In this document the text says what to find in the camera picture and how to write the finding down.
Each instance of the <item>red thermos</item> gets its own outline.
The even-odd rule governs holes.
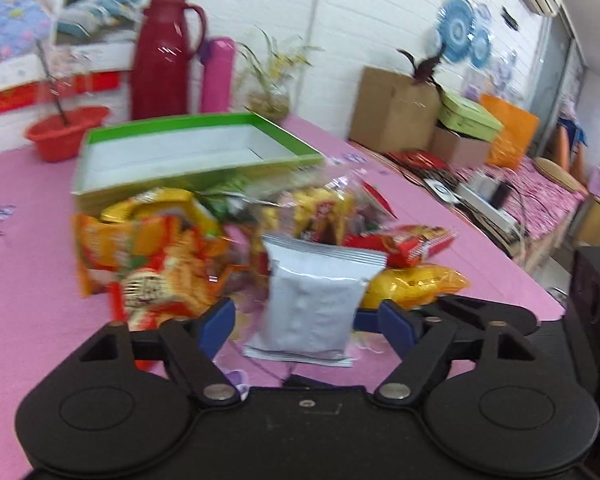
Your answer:
[[[200,42],[193,50],[186,9],[200,16]],[[205,39],[205,11],[186,0],[151,0],[144,15],[130,76],[131,119],[189,114],[189,61]]]

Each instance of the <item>pink bottle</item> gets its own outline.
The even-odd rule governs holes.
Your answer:
[[[200,61],[205,71],[200,92],[201,114],[229,111],[234,59],[235,41],[231,38],[212,38],[202,48]]]

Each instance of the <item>brown cardboard box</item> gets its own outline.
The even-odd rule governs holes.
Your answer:
[[[376,152],[425,150],[440,110],[435,86],[404,74],[365,67],[349,139]]]
[[[491,143],[486,140],[463,137],[445,128],[437,127],[427,150],[448,164],[474,167],[484,164]]]

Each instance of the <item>power strip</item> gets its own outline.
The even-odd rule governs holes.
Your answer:
[[[513,218],[504,209],[496,209],[480,195],[472,191],[465,184],[459,184],[456,188],[456,195],[467,202],[475,210],[485,215],[494,225],[505,233],[510,233],[516,229],[518,221]]]

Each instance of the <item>wooden furniture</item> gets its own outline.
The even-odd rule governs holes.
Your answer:
[[[576,241],[593,246],[600,245],[600,199],[589,197],[589,209],[576,231]]]

